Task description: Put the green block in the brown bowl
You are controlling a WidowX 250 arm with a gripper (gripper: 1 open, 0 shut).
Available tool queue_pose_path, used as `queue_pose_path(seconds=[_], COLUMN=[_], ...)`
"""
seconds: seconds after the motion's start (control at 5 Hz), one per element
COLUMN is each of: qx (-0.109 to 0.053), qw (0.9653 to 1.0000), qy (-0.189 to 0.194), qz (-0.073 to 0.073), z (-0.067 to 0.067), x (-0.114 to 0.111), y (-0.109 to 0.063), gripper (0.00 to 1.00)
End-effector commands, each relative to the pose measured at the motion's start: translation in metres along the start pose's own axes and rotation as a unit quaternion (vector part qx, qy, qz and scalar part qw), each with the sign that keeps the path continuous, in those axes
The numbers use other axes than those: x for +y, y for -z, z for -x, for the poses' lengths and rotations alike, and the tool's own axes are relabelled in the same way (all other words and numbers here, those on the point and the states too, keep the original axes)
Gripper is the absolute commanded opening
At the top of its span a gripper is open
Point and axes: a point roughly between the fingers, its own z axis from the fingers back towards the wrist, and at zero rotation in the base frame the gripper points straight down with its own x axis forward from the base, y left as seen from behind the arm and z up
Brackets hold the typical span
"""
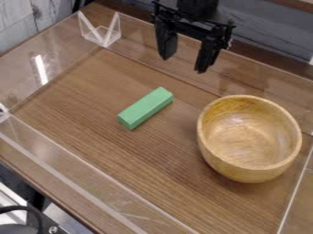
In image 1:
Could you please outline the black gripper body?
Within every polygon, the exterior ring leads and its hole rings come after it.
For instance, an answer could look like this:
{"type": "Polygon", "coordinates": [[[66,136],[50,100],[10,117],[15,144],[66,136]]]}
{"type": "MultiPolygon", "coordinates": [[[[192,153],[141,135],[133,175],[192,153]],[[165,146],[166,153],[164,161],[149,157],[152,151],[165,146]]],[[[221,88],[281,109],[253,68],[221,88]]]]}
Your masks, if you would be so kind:
{"type": "Polygon", "coordinates": [[[161,18],[188,37],[214,37],[228,49],[236,28],[235,21],[220,12],[220,0],[153,0],[153,23],[161,18]]]}

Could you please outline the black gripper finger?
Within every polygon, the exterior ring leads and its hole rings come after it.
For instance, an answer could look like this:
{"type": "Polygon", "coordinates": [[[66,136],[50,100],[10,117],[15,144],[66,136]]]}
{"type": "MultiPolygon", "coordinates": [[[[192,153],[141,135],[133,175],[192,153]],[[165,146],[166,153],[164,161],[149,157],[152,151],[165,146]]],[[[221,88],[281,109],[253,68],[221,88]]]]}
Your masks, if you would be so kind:
{"type": "Polygon", "coordinates": [[[156,20],[156,36],[160,55],[164,60],[168,60],[178,51],[178,32],[161,18],[156,20]]]}
{"type": "Polygon", "coordinates": [[[208,68],[214,65],[220,53],[221,42],[214,37],[206,37],[202,41],[194,65],[198,74],[205,73],[208,68]]]}

